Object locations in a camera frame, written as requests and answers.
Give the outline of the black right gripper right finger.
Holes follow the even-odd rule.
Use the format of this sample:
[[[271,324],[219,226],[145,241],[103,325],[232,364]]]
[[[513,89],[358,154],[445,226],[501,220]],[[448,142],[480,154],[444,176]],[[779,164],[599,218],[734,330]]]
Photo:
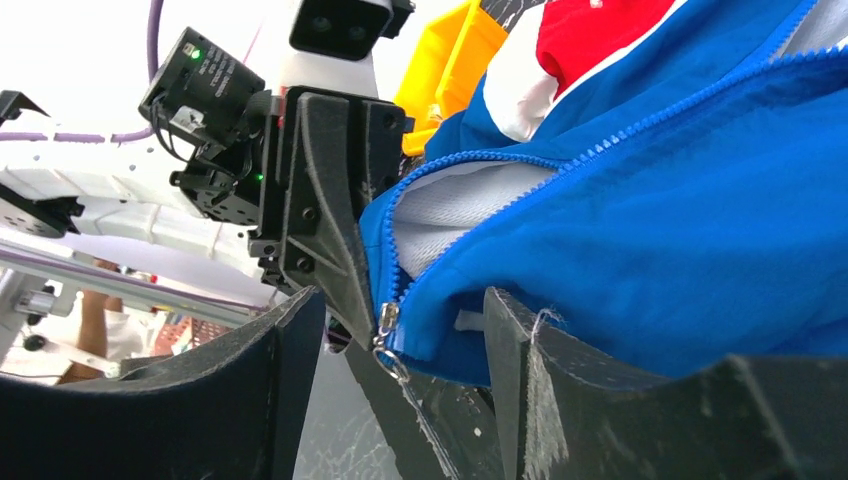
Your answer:
[[[509,293],[484,300],[509,479],[843,479],[847,362],[730,356],[680,380],[622,363]]]

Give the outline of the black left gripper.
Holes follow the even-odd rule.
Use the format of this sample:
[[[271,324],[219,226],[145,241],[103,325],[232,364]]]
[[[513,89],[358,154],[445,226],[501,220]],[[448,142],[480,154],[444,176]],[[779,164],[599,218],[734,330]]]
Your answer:
[[[186,28],[140,113],[160,145],[191,147],[169,182],[242,231],[233,266],[282,290],[315,286],[369,350],[376,335],[359,219],[397,178],[412,125],[398,105],[312,85],[280,90]]]

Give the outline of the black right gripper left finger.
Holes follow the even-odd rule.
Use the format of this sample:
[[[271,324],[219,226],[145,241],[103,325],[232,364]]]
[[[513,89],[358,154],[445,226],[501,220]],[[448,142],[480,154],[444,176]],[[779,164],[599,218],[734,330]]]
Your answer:
[[[254,321],[119,379],[1,382],[5,479],[289,479],[325,301],[300,290]]]

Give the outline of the blue red white jacket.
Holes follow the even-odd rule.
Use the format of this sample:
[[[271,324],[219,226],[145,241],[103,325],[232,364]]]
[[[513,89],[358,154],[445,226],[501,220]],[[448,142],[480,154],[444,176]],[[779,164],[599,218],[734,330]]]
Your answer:
[[[671,377],[847,352],[847,5],[548,1],[360,226],[408,370],[490,382],[497,287]]]

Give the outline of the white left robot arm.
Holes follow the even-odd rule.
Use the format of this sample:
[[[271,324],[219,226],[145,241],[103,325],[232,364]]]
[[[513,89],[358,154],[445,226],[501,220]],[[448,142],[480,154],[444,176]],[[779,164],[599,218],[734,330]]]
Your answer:
[[[1,160],[1,222],[206,257],[292,293],[315,286],[352,338],[377,337],[358,220],[394,182],[406,118],[377,96],[362,26],[286,30],[280,86],[184,30],[143,94],[150,145],[60,140]]]

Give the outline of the person forearm in background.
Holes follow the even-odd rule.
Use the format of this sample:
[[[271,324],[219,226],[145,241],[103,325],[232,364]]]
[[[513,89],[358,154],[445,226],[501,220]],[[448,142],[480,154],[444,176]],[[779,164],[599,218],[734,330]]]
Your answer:
[[[127,319],[122,299],[95,290],[84,290],[76,347],[111,360],[129,358],[135,344],[125,325]]]

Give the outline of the orange plastic box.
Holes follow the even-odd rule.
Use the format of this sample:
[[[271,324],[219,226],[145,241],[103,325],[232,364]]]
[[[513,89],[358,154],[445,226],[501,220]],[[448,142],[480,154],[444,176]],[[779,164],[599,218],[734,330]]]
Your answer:
[[[465,1],[425,27],[394,98],[414,120],[403,136],[405,155],[422,155],[443,120],[468,106],[506,37],[479,1]]]

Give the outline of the aluminium frame rail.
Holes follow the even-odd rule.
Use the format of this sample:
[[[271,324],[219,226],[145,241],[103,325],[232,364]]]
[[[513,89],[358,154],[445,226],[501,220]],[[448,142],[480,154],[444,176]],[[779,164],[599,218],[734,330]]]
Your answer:
[[[253,306],[142,282],[5,239],[1,241],[1,264],[27,274],[98,290],[126,300],[166,306],[180,314],[233,328],[267,310],[263,305]]]

